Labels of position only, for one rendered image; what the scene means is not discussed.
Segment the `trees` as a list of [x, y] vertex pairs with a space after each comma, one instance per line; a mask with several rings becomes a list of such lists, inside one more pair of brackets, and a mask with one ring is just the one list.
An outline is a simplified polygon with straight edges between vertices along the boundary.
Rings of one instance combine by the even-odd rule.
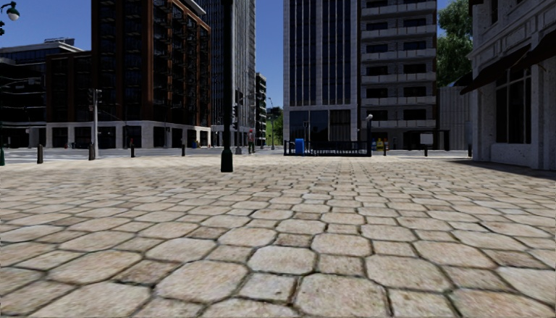
[[[283, 109], [279, 106], [274, 108], [274, 126], [275, 126], [275, 146], [281, 146], [283, 142]], [[271, 145], [271, 118], [270, 118], [270, 108], [266, 112], [266, 142]]]

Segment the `grey street lamp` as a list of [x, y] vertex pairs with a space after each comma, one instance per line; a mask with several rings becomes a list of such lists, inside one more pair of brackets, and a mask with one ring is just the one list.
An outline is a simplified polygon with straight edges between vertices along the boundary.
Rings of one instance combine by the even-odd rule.
[[274, 133], [274, 131], [275, 131], [275, 126], [274, 126], [274, 119], [275, 119], [275, 116], [274, 116], [274, 103], [273, 103], [271, 97], [267, 97], [267, 99], [270, 101], [270, 104], [271, 104], [271, 108], [270, 108], [270, 118], [271, 118], [271, 126], [272, 126], [272, 129], [271, 129], [271, 150], [275, 150], [275, 145], [274, 145], [274, 140], [275, 140], [275, 133]]

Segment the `dark street lamp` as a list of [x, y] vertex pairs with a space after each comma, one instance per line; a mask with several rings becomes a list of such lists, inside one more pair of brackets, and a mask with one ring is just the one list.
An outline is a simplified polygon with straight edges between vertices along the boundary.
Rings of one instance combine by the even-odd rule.
[[214, 46], [214, 50], [220, 51], [222, 56], [222, 107], [218, 116], [222, 122], [221, 171], [232, 172], [232, 146], [235, 145], [232, 108], [236, 89], [243, 94], [242, 134], [255, 121], [247, 101], [255, 95], [256, 0], [219, 0], [218, 8], [220, 23], [216, 29], [221, 32], [222, 41]]
[[[11, 1], [9, 3], [3, 4], [0, 6], [0, 14], [4, 12], [6, 9], [6, 14], [11, 21], [16, 21], [20, 17], [19, 11], [16, 9], [17, 3], [15, 1]], [[3, 26], [5, 23], [0, 20], [0, 35], [4, 34]], [[2, 130], [3, 130], [3, 122], [0, 120], [0, 167], [5, 165], [5, 156], [4, 156], [4, 144], [3, 144], [3, 137], [2, 137]]]

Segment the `white ribbed glass tower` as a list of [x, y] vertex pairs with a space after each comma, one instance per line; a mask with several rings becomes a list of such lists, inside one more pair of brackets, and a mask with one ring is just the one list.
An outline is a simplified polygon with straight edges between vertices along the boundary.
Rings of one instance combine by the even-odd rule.
[[356, 141], [357, 0], [284, 0], [284, 137]]

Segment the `grey concrete balcony building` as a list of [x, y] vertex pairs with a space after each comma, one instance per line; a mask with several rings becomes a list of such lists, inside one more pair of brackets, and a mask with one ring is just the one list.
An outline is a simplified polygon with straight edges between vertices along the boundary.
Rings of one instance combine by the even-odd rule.
[[390, 149], [437, 128], [437, 0], [358, 0], [358, 116]]

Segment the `brown framed glass building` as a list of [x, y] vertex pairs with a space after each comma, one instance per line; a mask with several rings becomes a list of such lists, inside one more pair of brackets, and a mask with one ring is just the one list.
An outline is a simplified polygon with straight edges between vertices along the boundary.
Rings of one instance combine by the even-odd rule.
[[46, 145], [210, 144], [211, 29], [194, 0], [91, 0], [91, 48], [46, 58]]

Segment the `pale corrugated building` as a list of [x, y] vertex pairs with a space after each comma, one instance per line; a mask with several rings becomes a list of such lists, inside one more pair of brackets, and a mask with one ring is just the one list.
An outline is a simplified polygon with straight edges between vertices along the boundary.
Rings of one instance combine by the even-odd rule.
[[444, 149], [468, 150], [471, 145], [471, 96], [461, 95], [463, 86], [448, 86], [439, 89], [439, 143]]

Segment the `tree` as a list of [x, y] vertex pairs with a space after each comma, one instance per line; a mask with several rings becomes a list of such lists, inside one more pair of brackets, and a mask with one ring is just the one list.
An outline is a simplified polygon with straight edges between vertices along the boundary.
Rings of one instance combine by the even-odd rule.
[[443, 33], [437, 39], [437, 85], [444, 87], [471, 71], [467, 55], [473, 49], [468, 0], [450, 0], [438, 11]]

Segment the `white brick building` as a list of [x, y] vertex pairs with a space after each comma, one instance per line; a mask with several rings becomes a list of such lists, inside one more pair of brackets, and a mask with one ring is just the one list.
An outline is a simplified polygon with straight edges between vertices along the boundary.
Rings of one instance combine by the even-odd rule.
[[556, 171], [556, 0], [468, 0], [472, 157]]

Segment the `dark glass building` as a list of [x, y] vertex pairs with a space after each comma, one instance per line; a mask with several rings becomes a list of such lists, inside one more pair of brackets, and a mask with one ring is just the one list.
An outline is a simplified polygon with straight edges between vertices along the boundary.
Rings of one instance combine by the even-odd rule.
[[46, 57], [78, 52], [75, 39], [0, 48], [0, 144], [33, 148], [46, 143]]

